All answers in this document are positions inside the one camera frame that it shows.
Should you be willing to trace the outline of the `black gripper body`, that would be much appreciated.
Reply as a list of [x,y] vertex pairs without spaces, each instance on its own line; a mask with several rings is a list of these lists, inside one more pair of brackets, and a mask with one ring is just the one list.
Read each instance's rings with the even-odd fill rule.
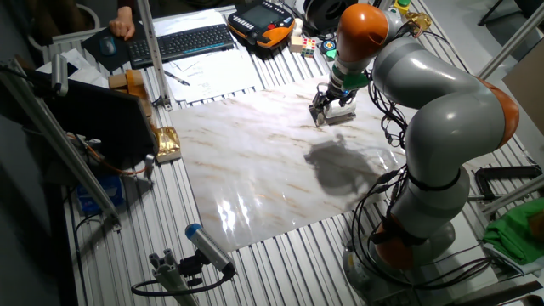
[[332,102],[335,100],[339,100],[340,102],[349,102],[356,95],[355,90],[340,89],[328,82],[320,82],[316,89],[317,102]]

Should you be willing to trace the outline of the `person's bare hand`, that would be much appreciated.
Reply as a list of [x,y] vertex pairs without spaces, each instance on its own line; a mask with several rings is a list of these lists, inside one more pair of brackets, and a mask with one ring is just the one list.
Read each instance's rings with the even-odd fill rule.
[[112,34],[122,38],[124,41],[132,38],[135,33],[135,25],[131,15],[118,16],[109,23],[109,27]]

